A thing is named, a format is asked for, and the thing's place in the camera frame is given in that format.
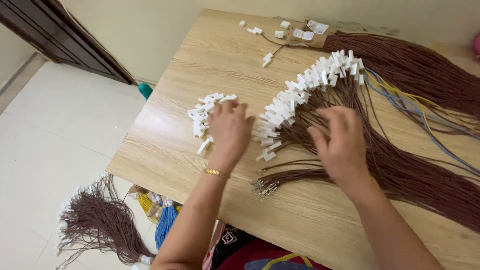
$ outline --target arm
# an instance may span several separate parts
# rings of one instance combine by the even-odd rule
[[[443,269],[370,175],[361,118],[345,107],[319,109],[330,140],[310,127],[318,156],[332,180],[352,200],[381,269]]]
[[[208,168],[230,175],[245,152],[254,117],[245,118],[246,104],[228,100],[217,105],[208,123],[216,149]],[[200,269],[212,237],[227,180],[203,173],[173,223],[152,263],[152,270]]]

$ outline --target red fabric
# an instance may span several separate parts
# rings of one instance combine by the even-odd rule
[[[283,248],[271,244],[267,241],[257,239],[245,245],[235,254],[226,259],[218,268],[218,270],[244,270],[244,266],[248,262],[268,258],[276,259],[290,253],[290,251],[284,250]],[[330,270],[329,268],[318,264],[311,259],[309,260],[312,263],[312,266],[318,270]],[[299,264],[305,264],[303,259],[300,257],[292,258],[289,261]]]

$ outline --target gold bracelet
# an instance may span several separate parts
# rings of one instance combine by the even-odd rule
[[[225,180],[228,180],[230,178],[229,175],[225,175],[224,173],[222,172],[219,172],[217,170],[212,170],[212,169],[209,169],[209,168],[205,168],[204,169],[204,172],[205,173],[209,173],[209,174],[213,174],[213,175],[218,175],[220,176],[221,178],[225,179]]]

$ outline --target pink object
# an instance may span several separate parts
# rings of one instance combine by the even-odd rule
[[[475,59],[480,61],[480,33],[473,39],[473,51],[475,52]]]

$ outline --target woman's right hand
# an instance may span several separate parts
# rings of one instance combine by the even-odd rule
[[[357,112],[337,106],[318,109],[317,113],[328,120],[330,140],[317,127],[309,127],[308,132],[330,178],[347,196],[378,189],[368,172],[362,120]]]

